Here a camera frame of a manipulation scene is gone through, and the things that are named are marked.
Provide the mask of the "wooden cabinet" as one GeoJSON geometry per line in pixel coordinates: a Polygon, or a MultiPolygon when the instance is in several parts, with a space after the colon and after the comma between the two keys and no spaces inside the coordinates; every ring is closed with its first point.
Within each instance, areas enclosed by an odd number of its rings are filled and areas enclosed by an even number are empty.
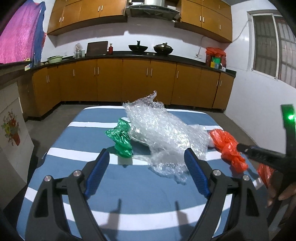
{"type": "Polygon", "coordinates": [[[127,1],[55,1],[48,35],[57,36],[79,28],[127,21],[127,1]]]}
{"type": "Polygon", "coordinates": [[[231,6],[219,0],[178,2],[175,27],[198,33],[220,43],[232,42],[231,6]]]}

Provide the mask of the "flower picture panel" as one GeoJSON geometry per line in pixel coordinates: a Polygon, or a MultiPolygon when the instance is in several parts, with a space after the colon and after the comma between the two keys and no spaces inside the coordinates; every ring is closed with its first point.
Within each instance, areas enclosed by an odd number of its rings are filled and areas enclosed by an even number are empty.
{"type": "Polygon", "coordinates": [[[1,150],[27,182],[34,144],[23,119],[20,101],[16,99],[1,112],[1,150]]]}

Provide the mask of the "black wok left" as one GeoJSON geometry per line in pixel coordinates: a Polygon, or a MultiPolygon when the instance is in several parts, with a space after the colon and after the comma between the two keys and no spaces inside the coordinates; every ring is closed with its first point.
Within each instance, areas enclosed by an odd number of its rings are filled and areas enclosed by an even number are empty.
{"type": "Polygon", "coordinates": [[[133,53],[137,54],[142,54],[148,49],[148,46],[142,46],[140,41],[137,41],[136,45],[129,45],[128,47],[133,53]]]}

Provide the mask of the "upper left wooden cabinet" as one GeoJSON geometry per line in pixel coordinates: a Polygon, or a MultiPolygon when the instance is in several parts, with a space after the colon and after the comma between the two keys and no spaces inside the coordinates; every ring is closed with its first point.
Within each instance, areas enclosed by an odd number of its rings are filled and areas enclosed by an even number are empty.
{"type": "Polygon", "coordinates": [[[79,28],[127,21],[127,1],[55,1],[48,35],[57,36],[79,28]]]}

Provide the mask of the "red bag with containers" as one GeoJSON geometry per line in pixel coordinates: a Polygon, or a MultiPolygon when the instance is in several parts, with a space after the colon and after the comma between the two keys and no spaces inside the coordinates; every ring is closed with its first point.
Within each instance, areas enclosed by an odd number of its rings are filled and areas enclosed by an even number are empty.
{"type": "Polygon", "coordinates": [[[206,65],[220,70],[226,69],[226,53],[220,48],[206,48],[206,65]]]}

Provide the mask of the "green basin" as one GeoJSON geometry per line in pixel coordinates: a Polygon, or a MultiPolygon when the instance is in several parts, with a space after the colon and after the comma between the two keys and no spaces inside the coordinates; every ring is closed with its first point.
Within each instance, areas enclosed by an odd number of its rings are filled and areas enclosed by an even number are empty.
{"type": "Polygon", "coordinates": [[[62,59],[63,59],[62,56],[52,56],[52,57],[47,58],[47,61],[49,64],[54,64],[54,63],[61,62],[62,59]]]}

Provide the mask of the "window with bars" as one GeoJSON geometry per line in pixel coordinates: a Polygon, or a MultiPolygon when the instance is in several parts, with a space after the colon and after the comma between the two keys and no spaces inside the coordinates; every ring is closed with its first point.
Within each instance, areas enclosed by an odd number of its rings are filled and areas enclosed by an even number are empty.
{"type": "Polygon", "coordinates": [[[255,73],[295,88],[295,35],[276,10],[249,11],[252,57],[255,73]]]}

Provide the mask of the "clear jar with bag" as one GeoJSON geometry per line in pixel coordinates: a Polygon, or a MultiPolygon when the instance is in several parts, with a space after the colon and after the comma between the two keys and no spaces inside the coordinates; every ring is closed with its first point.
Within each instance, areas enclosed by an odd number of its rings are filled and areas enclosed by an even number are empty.
{"type": "Polygon", "coordinates": [[[77,43],[74,47],[74,58],[83,58],[85,57],[85,51],[80,43],[77,43]]]}

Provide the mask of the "pink purple hanging cloth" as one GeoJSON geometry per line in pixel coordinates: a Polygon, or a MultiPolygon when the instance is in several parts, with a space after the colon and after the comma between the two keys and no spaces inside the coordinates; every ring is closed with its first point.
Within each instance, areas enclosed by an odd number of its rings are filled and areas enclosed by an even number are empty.
{"type": "Polygon", "coordinates": [[[1,64],[41,62],[46,38],[43,30],[45,2],[26,1],[18,8],[1,34],[1,64]]]}

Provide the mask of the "dark cutting board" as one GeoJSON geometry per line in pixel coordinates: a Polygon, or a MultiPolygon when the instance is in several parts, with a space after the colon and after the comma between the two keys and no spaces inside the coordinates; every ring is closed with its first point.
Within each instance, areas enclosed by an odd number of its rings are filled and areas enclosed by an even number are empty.
{"type": "Polygon", "coordinates": [[[86,56],[94,57],[107,54],[108,41],[89,42],[87,44],[86,56]]]}

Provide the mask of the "black wok with lid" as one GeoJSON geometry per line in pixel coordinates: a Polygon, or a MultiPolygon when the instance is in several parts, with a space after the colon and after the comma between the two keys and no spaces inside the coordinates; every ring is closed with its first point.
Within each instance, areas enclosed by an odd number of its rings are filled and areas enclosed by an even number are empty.
{"type": "Polygon", "coordinates": [[[168,43],[157,44],[154,46],[154,51],[161,56],[168,56],[173,52],[173,48],[168,43]]]}

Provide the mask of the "upper right wooden cabinet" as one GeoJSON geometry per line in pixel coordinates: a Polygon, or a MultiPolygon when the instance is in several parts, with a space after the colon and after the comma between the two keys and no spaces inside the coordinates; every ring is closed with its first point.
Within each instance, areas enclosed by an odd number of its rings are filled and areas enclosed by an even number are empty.
{"type": "Polygon", "coordinates": [[[232,42],[231,6],[219,0],[178,2],[175,27],[198,33],[220,43],[232,42]]]}

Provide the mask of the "clear bubble wrap sheet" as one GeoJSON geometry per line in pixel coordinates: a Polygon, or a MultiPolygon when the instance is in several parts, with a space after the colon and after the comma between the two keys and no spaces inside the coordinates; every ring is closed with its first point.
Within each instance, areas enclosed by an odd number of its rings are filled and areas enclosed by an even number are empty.
{"type": "Polygon", "coordinates": [[[123,104],[130,121],[128,134],[131,140],[149,148],[150,156],[145,160],[152,172],[185,184],[189,175],[185,150],[191,148],[198,158],[204,159],[213,141],[204,126],[186,124],[168,112],[162,102],[155,101],[156,96],[154,91],[123,104]]]}

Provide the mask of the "blue white striped tablecloth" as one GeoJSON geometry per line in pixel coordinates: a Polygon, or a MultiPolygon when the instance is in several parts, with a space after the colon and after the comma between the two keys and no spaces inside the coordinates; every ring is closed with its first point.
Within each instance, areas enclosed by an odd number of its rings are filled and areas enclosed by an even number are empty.
{"type": "Polygon", "coordinates": [[[186,240],[206,204],[190,176],[184,184],[161,177],[149,169],[149,148],[134,142],[133,157],[115,154],[114,142],[106,136],[120,118],[121,106],[83,109],[46,151],[44,163],[29,183],[16,225],[25,236],[30,208],[47,175],[69,176],[94,160],[106,148],[110,163],[88,204],[108,240],[186,240]]]}

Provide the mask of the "small orange plastic bag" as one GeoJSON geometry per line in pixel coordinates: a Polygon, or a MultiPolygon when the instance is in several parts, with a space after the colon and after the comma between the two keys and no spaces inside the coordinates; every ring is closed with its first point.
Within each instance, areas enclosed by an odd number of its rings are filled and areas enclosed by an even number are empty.
{"type": "Polygon", "coordinates": [[[215,149],[221,153],[221,158],[237,173],[243,173],[248,169],[248,164],[237,150],[238,142],[229,132],[216,128],[211,130],[209,135],[215,149]]]}

